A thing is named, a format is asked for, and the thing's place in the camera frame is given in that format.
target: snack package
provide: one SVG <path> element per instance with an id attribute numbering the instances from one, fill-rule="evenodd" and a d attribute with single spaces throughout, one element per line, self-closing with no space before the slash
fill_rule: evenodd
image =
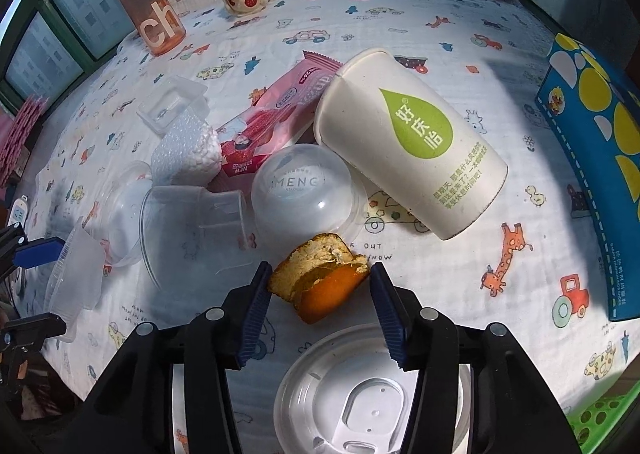
<path id="1" fill-rule="evenodd" d="M 218 129 L 223 165 L 209 190 L 249 193 L 261 164 L 311 125 L 322 92 L 342 65 L 313 52 L 303 54 L 266 92 L 257 92 L 250 108 Z"/>

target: paper cup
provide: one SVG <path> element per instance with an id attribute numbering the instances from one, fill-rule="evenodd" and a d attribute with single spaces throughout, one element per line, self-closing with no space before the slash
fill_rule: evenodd
<path id="1" fill-rule="evenodd" d="M 442 240 L 478 219 L 507 176 L 507 164 L 457 111 L 382 48 L 338 70 L 314 131 Z"/>

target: plastic container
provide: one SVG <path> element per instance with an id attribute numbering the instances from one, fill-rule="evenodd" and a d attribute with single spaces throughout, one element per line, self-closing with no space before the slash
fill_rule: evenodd
<path id="1" fill-rule="evenodd" d="M 462 116 L 382 48 L 338 70 L 314 132 L 442 240 L 478 219 L 507 177 L 507 164 Z"/>
<path id="2" fill-rule="evenodd" d="M 94 309 L 102 289 L 104 250 L 83 228 L 82 218 L 66 239 L 44 296 L 44 312 L 59 315 L 66 323 L 63 342 L 76 338 L 76 320 L 80 310 Z"/>
<path id="3" fill-rule="evenodd" d="M 282 257 L 323 232 L 350 243 L 367 218 L 360 180 L 338 155 L 314 144 L 271 155 L 255 174 L 251 202 L 260 243 Z"/>
<path id="4" fill-rule="evenodd" d="M 146 46 L 155 56 L 175 48 L 187 32 L 169 0 L 120 0 Z"/>
<path id="5" fill-rule="evenodd" d="M 391 359 L 378 324 L 325 337 L 289 368 L 278 388 L 273 421 L 282 449 L 285 454 L 400 452 L 417 377 L 418 371 L 402 371 Z M 470 373 L 460 366 L 453 450 L 468 431 L 470 404 Z"/>
<path id="6" fill-rule="evenodd" d="M 226 292 L 251 281 L 257 268 L 245 230 L 240 191 L 202 187 L 153 187 L 140 217 L 142 257 L 156 287 L 188 293 Z"/>
<path id="7" fill-rule="evenodd" d="M 166 77 L 159 86 L 140 103 L 138 115 L 160 138 L 169 131 L 169 126 L 187 106 L 196 116 L 205 121 L 209 105 L 204 98 L 207 87 L 177 75 Z"/>
<path id="8" fill-rule="evenodd" d="M 106 251 L 107 265 L 125 267 L 142 259 L 140 211 L 151 186 L 151 167 L 144 161 L 134 161 L 102 191 L 97 234 Z"/>

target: clear plastic dome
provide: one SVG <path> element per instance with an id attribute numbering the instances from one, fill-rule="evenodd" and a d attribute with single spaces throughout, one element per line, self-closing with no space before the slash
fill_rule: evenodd
<path id="1" fill-rule="evenodd" d="M 255 175 L 251 201 L 258 239 L 282 258 L 317 234 L 347 244 L 366 219 L 362 183 L 326 147 L 297 144 L 268 158 Z"/>

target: clear plastic cup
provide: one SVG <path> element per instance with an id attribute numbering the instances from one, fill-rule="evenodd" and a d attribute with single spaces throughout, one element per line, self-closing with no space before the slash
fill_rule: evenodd
<path id="1" fill-rule="evenodd" d="M 367 194 L 347 164 L 327 147 L 297 144 L 271 155 L 252 184 L 258 242 L 283 259 L 324 232 L 346 243 L 367 218 Z"/>
<path id="2" fill-rule="evenodd" d="M 152 187 L 142 204 L 140 243 L 149 276 L 163 291 L 205 293 L 251 281 L 257 267 L 240 191 Z"/>

